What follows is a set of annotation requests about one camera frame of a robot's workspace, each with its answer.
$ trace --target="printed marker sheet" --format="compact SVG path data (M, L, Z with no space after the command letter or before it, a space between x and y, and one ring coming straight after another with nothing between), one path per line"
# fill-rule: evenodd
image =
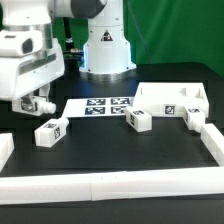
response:
M122 116L133 100L134 97L70 99L62 117Z

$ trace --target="robot logo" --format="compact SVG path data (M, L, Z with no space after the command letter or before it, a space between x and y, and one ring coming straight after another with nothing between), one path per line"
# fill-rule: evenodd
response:
M103 37L101 38L101 41L113 41L108 30L105 31Z

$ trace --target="black cable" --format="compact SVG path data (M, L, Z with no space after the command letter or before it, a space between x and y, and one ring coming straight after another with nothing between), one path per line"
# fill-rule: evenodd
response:
M129 9L129 12L131 14L131 17L132 17L132 20L134 22L134 25L135 25L135 28L137 30L137 33L138 33L138 36L143 44L143 47L145 48L145 52L146 52L146 55L147 55L147 59L148 59L148 62L149 64L151 63L151 59L150 59L150 53L149 53L149 50L148 50L148 47L147 47L147 44L142 36L142 33L141 33L141 30L139 28L139 25L138 25L138 22L136 20L136 17L135 17L135 14L133 12L133 9L132 9L132 6L131 6L131 3L130 3L130 0L126 0L127 2L127 6L128 6L128 9Z
M71 48L74 48L74 42L72 39L69 18L64 17L63 22L64 22L65 38L66 38L65 47L66 47L66 50L69 51Z

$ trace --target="green wall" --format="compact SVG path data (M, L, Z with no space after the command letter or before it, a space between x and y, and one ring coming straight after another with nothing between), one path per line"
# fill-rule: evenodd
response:
M224 77L224 0L130 0L151 63L201 62ZM127 2L125 36L133 60L149 63ZM62 19L54 22L54 36L64 45ZM73 38L82 47L88 38L87 21L71 19Z

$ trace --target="black table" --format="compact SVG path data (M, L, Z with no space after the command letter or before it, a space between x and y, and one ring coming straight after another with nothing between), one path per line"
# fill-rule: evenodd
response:
M36 147L34 130L62 115L67 99L134 96L139 82L202 82L210 103L207 123L222 132L224 80L200 63L139 65L133 77L112 83L84 80L71 61L52 83L55 115L33 117L0 102L0 133L13 133L15 150L1 177L218 166L200 135L182 118L153 117L137 133L125 117L72 118L51 149ZM224 195L0 206L0 223L224 223Z

